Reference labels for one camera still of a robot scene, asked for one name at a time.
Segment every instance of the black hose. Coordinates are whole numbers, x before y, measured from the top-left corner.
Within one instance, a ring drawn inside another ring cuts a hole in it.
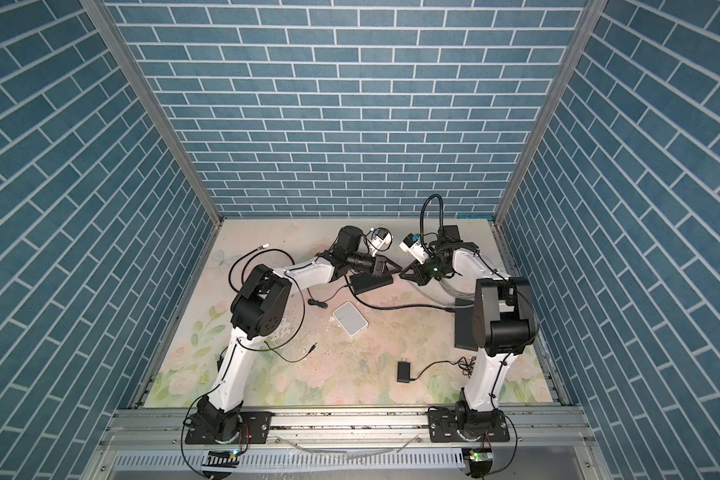
[[[235,260],[235,263],[232,264],[232,267],[230,268],[230,272],[226,275],[226,280],[227,280],[227,282],[230,283],[230,288],[231,288],[232,290],[234,290],[235,293],[240,293],[240,290],[238,290],[237,288],[235,288],[235,286],[232,284],[232,272],[234,271],[234,269],[235,269],[235,267],[237,266],[237,264],[240,263],[240,260],[246,258],[248,255],[250,255],[250,254],[252,254],[252,253],[254,253],[254,252],[257,252],[258,250],[261,250],[261,249],[262,249],[261,246],[258,246],[258,247],[256,247],[256,248],[254,248],[253,250],[251,250],[251,251],[248,252],[247,254],[245,254],[245,255],[241,256],[239,259]]]
[[[267,254],[267,253],[269,253],[269,252],[280,252],[281,254],[285,254],[285,255],[288,257],[288,260],[291,261],[291,265],[295,265],[295,264],[296,264],[296,261],[293,259],[293,257],[292,257],[288,252],[286,252],[285,250],[280,250],[279,248],[268,248],[268,249],[266,249],[266,250],[262,250],[262,251],[260,251],[258,254],[250,257],[250,258],[248,259],[248,261],[246,262],[246,264],[242,267],[242,270],[240,270],[240,285],[242,285],[243,283],[246,282],[246,280],[245,280],[246,270],[248,270],[248,265],[250,265],[251,262],[253,262],[253,259],[255,259],[256,257],[258,257],[259,255]]]
[[[346,275],[344,275],[344,279],[349,283],[349,278],[347,278]],[[371,305],[370,303],[363,302],[360,300],[360,297],[357,296],[357,293],[352,289],[352,287],[349,287],[349,292],[352,294],[352,296],[355,297],[355,300],[362,303],[366,307],[374,310],[400,310],[403,308],[434,308],[436,310],[443,310],[445,312],[450,313],[456,313],[455,308],[447,307],[447,306],[438,306],[438,305],[429,305],[427,303],[409,303],[407,305],[394,305],[394,306],[378,306],[378,305]]]
[[[430,249],[427,244],[424,242],[424,213],[427,210],[427,205],[429,205],[429,202],[431,202],[433,199],[437,198],[438,202],[440,202],[440,230],[438,230],[438,238],[440,238],[440,232],[443,231],[443,197],[440,196],[440,194],[432,194],[424,201],[424,205],[422,206],[422,211],[419,212],[418,215],[418,226],[419,226],[419,240],[422,242],[422,247],[424,248],[424,251],[426,251],[429,254],[433,254],[434,252],[432,249]]]

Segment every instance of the blue brick wallpaper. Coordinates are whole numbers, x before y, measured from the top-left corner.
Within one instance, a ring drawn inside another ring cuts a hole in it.
[[[489,216],[584,4],[107,3],[225,216]]]
[[[77,0],[0,0],[0,478],[80,475],[210,222]]]
[[[615,478],[720,478],[720,2],[609,0],[505,224]]]

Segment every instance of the floral mat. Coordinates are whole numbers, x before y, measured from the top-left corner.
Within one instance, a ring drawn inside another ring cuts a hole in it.
[[[241,243],[239,236],[235,235],[240,222],[245,221],[254,220],[227,221],[222,227],[144,407],[187,407],[194,398],[211,388],[217,374],[216,360],[227,345],[232,328],[229,308],[234,295],[227,284],[227,272],[240,254],[256,246],[250,240],[250,245]],[[325,235],[314,243],[308,242],[311,235],[305,232],[309,229],[304,230],[304,225],[299,225],[301,222],[280,221],[288,222],[289,226],[294,224],[302,231],[302,240],[311,244],[304,249],[302,258],[296,256],[297,262],[307,260],[311,256],[310,251],[314,254],[328,246]],[[250,232],[246,236],[256,237]],[[278,242],[270,243],[272,247],[284,247],[283,242],[280,245]],[[292,237],[288,244],[292,247],[293,243]],[[260,261],[271,267],[288,264],[286,259],[276,253],[263,254],[256,260],[254,264]],[[235,283],[240,284],[239,277]],[[310,291],[318,300],[327,299],[343,284],[344,280],[337,280],[315,286]],[[366,302],[380,306],[429,302],[411,285],[397,277],[392,285],[366,293],[363,298]],[[331,320],[331,312],[349,301],[368,321],[368,326],[354,337],[349,337],[336,321]],[[268,339],[271,345],[279,344],[295,331],[301,319],[302,305],[301,296],[292,291],[283,322]],[[412,376],[416,376],[431,362],[456,361],[461,356],[469,360],[475,354],[453,347],[452,313],[430,309],[394,312],[371,310],[357,303],[346,288],[338,291],[336,297],[328,302],[326,310],[307,306],[301,331],[280,352],[289,360],[297,360],[315,343],[315,350],[298,363],[285,362],[273,352],[259,354],[246,382],[243,397],[245,404],[379,406],[453,403],[468,381],[459,368],[438,364],[424,372],[419,380],[400,383],[396,381],[397,362],[411,362]],[[528,347],[510,368],[499,400],[551,402],[547,382],[533,347]]]

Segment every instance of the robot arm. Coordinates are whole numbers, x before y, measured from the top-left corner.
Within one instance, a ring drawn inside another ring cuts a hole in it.
[[[230,307],[233,329],[227,354],[212,390],[198,401],[197,413],[189,419],[191,431],[200,428],[204,438],[218,443],[237,439],[246,380],[257,353],[266,350],[266,338],[282,321],[292,284],[298,291],[333,282],[350,270],[373,276],[400,271],[399,265],[378,254],[392,241],[388,230],[374,229],[371,235],[367,254],[358,252],[362,230],[344,226],[330,248],[307,262],[285,268],[271,269],[263,264],[253,268]]]
[[[460,275],[475,282],[472,330],[478,354],[462,407],[466,412],[497,410],[510,365],[534,341],[538,330],[528,280],[506,277],[490,268],[476,244],[461,240],[455,225],[442,226],[429,245],[410,234],[400,247],[415,258],[400,273],[404,280],[426,285],[432,279]]]

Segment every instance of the black mounting plate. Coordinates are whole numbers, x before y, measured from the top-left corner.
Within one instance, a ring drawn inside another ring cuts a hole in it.
[[[480,427],[479,430],[468,428],[461,435],[459,435],[456,427],[456,413],[450,408],[430,408],[427,411],[427,420],[429,424],[429,440],[432,443],[470,442],[472,441],[469,440],[470,438],[479,438],[478,441],[480,441],[484,432],[488,432],[488,438],[491,442],[509,441],[507,419],[503,413],[499,413],[495,426],[488,424],[485,427]]]
[[[272,421],[272,414],[270,412],[240,412],[240,419],[240,422],[244,426],[248,426],[249,444],[266,443],[267,436],[269,435],[269,424]],[[213,439],[213,434],[202,428],[202,422],[194,421],[192,422],[192,427],[193,428],[186,434],[184,440],[186,445],[223,445],[216,443]],[[232,443],[238,445],[240,441],[235,437]]]

